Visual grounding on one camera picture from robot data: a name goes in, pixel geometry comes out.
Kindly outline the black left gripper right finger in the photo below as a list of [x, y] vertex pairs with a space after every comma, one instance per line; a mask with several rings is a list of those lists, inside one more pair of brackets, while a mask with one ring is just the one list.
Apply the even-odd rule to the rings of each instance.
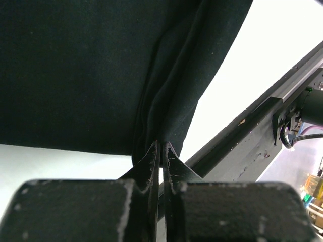
[[167, 241], [316, 241], [298, 193], [281, 182], [205, 182], [171, 143], [161, 154]]

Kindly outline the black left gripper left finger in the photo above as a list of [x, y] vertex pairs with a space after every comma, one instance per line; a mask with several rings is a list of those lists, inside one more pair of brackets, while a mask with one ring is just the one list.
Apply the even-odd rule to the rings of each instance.
[[159, 143], [116, 180], [32, 179], [14, 193], [1, 241], [156, 241]]

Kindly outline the black t-shirt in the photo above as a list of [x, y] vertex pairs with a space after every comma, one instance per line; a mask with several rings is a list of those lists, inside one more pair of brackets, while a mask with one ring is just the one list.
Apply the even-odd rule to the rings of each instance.
[[180, 153], [252, 1], [1, 1], [1, 143]]

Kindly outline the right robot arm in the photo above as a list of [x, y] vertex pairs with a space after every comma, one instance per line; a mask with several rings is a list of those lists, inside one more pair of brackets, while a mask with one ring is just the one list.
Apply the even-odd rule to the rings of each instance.
[[310, 76], [309, 86], [298, 99], [303, 122], [322, 126], [322, 68]]

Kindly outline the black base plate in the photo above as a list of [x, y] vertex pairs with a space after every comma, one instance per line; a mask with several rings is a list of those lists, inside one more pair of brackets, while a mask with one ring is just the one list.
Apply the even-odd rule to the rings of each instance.
[[276, 137], [280, 128], [273, 116], [288, 100], [295, 100], [321, 66], [320, 43], [188, 159], [186, 165], [206, 181], [256, 181], [282, 149]]

